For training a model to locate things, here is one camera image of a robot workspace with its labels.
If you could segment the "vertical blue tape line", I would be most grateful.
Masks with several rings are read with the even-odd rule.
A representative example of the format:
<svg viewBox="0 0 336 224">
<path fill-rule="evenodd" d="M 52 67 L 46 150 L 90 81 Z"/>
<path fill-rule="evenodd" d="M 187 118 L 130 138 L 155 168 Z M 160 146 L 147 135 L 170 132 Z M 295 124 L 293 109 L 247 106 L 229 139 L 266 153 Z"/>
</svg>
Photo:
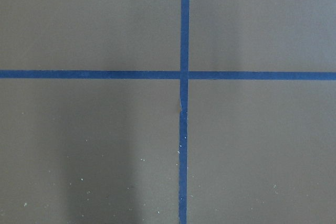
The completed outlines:
<svg viewBox="0 0 336 224">
<path fill-rule="evenodd" d="M 188 57 L 190 0 L 181 0 L 180 41 L 180 117 L 179 117 L 179 223 L 187 223 L 187 126 L 188 126 Z"/>
</svg>

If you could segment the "horizontal blue tape line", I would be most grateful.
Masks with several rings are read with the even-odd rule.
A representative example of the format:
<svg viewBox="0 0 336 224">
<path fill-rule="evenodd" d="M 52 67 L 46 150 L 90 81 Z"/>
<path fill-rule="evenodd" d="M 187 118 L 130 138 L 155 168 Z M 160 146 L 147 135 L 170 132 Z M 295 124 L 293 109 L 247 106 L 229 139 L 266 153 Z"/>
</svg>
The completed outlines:
<svg viewBox="0 0 336 224">
<path fill-rule="evenodd" d="M 2 79 L 335 80 L 335 72 L 1 70 Z"/>
</svg>

